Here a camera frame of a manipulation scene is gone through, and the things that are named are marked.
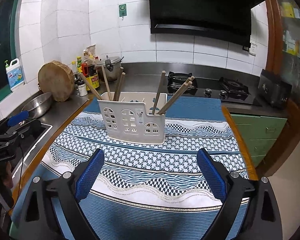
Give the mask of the person's left hand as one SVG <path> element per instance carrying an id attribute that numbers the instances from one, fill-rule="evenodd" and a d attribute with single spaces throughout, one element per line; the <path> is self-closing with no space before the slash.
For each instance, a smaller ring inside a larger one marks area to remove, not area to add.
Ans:
<path id="1" fill-rule="evenodd" d="M 10 161 L 0 162 L 0 185 L 11 189 L 13 187 L 12 166 Z"/>

